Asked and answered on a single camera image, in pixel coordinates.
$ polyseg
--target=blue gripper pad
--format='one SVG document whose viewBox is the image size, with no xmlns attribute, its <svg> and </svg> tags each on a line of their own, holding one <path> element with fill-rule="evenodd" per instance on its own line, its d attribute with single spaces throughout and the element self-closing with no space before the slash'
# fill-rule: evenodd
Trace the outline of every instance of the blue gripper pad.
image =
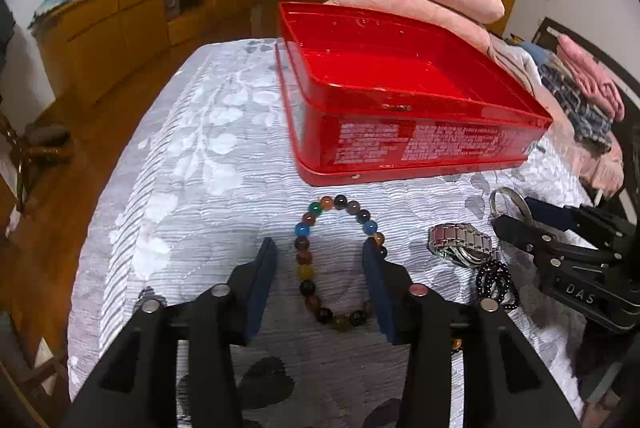
<svg viewBox="0 0 640 428">
<path fill-rule="evenodd" d="M 262 313 L 267 304 L 271 282 L 276 274 L 276 261 L 278 260 L 278 248 L 270 237 L 265 237 L 258 251 L 255 262 L 258 271 L 254 284 L 246 304 L 246 325 L 244 337 L 247 342 L 260 330 Z"/>
<path fill-rule="evenodd" d="M 276 244 L 265 237 L 255 260 L 238 265 L 226 282 L 236 297 L 236 313 L 233 315 L 235 327 L 232 330 L 242 334 L 244 344 L 260 330 L 262 313 L 276 273 L 277 259 Z"/>
<path fill-rule="evenodd" d="M 561 231 L 572 230 L 576 227 L 574 216 L 567 208 L 559 208 L 532 197 L 525 197 L 524 202 L 527 203 L 535 221 L 545 223 Z"/>
<path fill-rule="evenodd" d="M 390 343 L 400 343 L 396 321 L 396 302 L 411 285 L 404 267 L 386 262 L 374 239 L 362 245 L 362 268 L 369 287 L 380 332 Z"/>
</svg>

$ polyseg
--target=blue bead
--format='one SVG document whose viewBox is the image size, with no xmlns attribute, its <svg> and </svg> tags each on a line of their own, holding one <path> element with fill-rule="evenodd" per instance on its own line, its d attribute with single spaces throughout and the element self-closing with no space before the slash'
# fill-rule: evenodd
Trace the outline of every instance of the blue bead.
<svg viewBox="0 0 640 428">
<path fill-rule="evenodd" d="M 310 233 L 309 225 L 305 223 L 296 224 L 296 227 L 293 231 L 299 237 L 308 237 Z"/>
<path fill-rule="evenodd" d="M 378 223 L 376 221 L 367 221 L 362 225 L 362 231 L 367 235 L 373 235 L 378 231 Z"/>
</svg>

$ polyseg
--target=colorful bead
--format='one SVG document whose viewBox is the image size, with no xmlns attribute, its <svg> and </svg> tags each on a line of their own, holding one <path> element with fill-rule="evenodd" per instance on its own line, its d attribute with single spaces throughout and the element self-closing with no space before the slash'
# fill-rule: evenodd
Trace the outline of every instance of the colorful bead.
<svg viewBox="0 0 640 428">
<path fill-rule="evenodd" d="M 362 311 L 366 318 L 371 318 L 376 313 L 376 310 L 373 307 L 373 302 L 371 300 L 365 300 L 362 304 Z"/>
<path fill-rule="evenodd" d="M 345 332 L 353 328 L 353 325 L 351 325 L 349 317 L 346 314 L 334 315 L 334 321 L 331 323 L 331 326 L 338 332 Z"/>
<path fill-rule="evenodd" d="M 349 315 L 349 323 L 354 327 L 363 325 L 367 321 L 364 311 L 354 311 Z"/>
<path fill-rule="evenodd" d="M 347 207 L 347 198 L 342 194 L 335 196 L 334 207 L 336 210 L 345 209 Z"/>
<path fill-rule="evenodd" d="M 308 210 L 315 215 L 316 217 L 318 217 L 318 215 L 320 215 L 322 213 L 322 206 L 320 205 L 319 202 L 317 201 L 313 201 L 310 205 Z"/>
<path fill-rule="evenodd" d="M 356 220 L 360 223 L 360 224 L 364 224 L 365 222 L 367 222 L 369 219 L 371 218 L 371 214 L 369 213 L 368 210 L 360 210 L 357 215 L 356 215 Z"/>
<path fill-rule="evenodd" d="M 313 295 L 306 297 L 305 307 L 309 309 L 313 314 L 318 313 L 318 311 L 320 310 L 320 306 L 321 303 L 318 296 Z"/>
<path fill-rule="evenodd" d="M 309 225 L 305 223 L 298 223 L 296 227 L 293 229 L 293 232 L 299 237 L 308 237 L 311 230 L 309 229 Z"/>
<path fill-rule="evenodd" d="M 300 280 L 313 280 L 314 267 L 311 264 L 300 264 L 298 266 L 298 278 Z"/>
<path fill-rule="evenodd" d="M 375 221 L 367 221 L 362 225 L 362 231 L 364 231 L 366 235 L 373 235 L 378 231 L 378 224 Z"/>
<path fill-rule="evenodd" d="M 309 226 L 313 226 L 316 223 L 316 216 L 313 215 L 311 212 L 307 212 L 304 215 L 302 215 L 302 222 L 304 222 L 305 224 L 308 224 Z"/>
<path fill-rule="evenodd" d="M 330 210 L 334 207 L 334 200 L 328 195 L 325 195 L 320 199 L 320 206 L 323 210 Z"/>
<path fill-rule="evenodd" d="M 371 300 L 366 300 L 361 309 L 354 310 L 350 314 L 334 315 L 331 309 L 322 307 L 321 299 L 316 295 L 316 283 L 314 282 L 314 268 L 312 265 L 313 256 L 309 251 L 308 236 L 311 232 L 310 227 L 316 224 L 318 216 L 323 211 L 331 208 L 336 208 L 337 210 L 346 209 L 349 215 L 354 215 L 356 220 L 362 224 L 362 230 L 365 234 L 375 240 L 383 257 L 386 257 L 387 251 L 383 246 L 385 236 L 382 233 L 378 233 L 378 225 L 371 220 L 371 213 L 368 210 L 361 209 L 359 202 L 355 200 L 348 201 L 342 194 L 335 196 L 335 198 L 325 195 L 319 201 L 312 202 L 308 206 L 308 211 L 302 215 L 302 221 L 296 224 L 294 228 L 296 234 L 294 246 L 297 250 L 296 261 L 299 264 L 297 268 L 298 277 L 301 280 L 299 290 L 305 297 L 305 307 L 314 313 L 320 323 L 330 323 L 337 331 L 344 332 L 366 323 L 367 319 L 374 315 L 374 307 Z"/>
<path fill-rule="evenodd" d="M 311 251 L 308 249 L 300 249 L 296 255 L 296 260 L 299 264 L 311 264 L 314 261 Z"/>
<path fill-rule="evenodd" d="M 318 313 L 316 313 L 316 319 L 320 323 L 329 323 L 334 319 L 334 313 L 331 312 L 331 309 L 329 309 L 329 307 L 321 307 L 320 309 L 318 309 Z"/>
<path fill-rule="evenodd" d="M 296 240 L 293 241 L 293 245 L 298 251 L 302 249 L 309 249 L 309 239 L 306 237 L 296 237 Z"/>
<path fill-rule="evenodd" d="M 360 203 L 357 201 L 349 201 L 347 203 L 347 213 L 349 215 L 356 215 L 360 211 Z"/>
<path fill-rule="evenodd" d="M 311 296 L 316 293 L 316 283 L 313 280 L 303 280 L 298 289 L 302 296 Z"/>
</svg>

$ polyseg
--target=silver screw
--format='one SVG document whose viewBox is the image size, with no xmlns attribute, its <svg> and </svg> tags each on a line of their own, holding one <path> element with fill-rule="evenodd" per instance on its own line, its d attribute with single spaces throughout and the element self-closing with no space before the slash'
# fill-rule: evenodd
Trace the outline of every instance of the silver screw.
<svg viewBox="0 0 640 428">
<path fill-rule="evenodd" d="M 429 288 L 423 283 L 412 283 L 409 286 L 409 293 L 413 296 L 425 296 L 429 292 Z"/>
<path fill-rule="evenodd" d="M 145 313 L 154 313 L 158 309 L 160 309 L 160 302 L 158 300 L 151 299 L 142 304 L 142 310 Z"/>
<path fill-rule="evenodd" d="M 488 313 L 492 313 L 498 310 L 498 302 L 493 298 L 482 298 L 480 300 L 480 307 Z"/>
<path fill-rule="evenodd" d="M 223 297 L 231 293 L 231 288 L 226 283 L 217 283 L 211 288 L 211 294 L 218 298 Z"/>
</svg>

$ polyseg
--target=blue cloth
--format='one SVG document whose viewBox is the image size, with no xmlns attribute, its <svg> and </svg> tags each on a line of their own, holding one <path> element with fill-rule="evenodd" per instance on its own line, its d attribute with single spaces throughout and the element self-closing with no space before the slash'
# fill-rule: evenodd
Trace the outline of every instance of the blue cloth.
<svg viewBox="0 0 640 428">
<path fill-rule="evenodd" d="M 538 44 L 532 44 L 531 42 L 521 42 L 518 46 L 522 47 L 522 49 L 531 55 L 538 68 L 540 68 L 543 63 L 546 63 L 546 60 L 551 54 L 551 51 L 548 49 L 540 47 Z"/>
</svg>

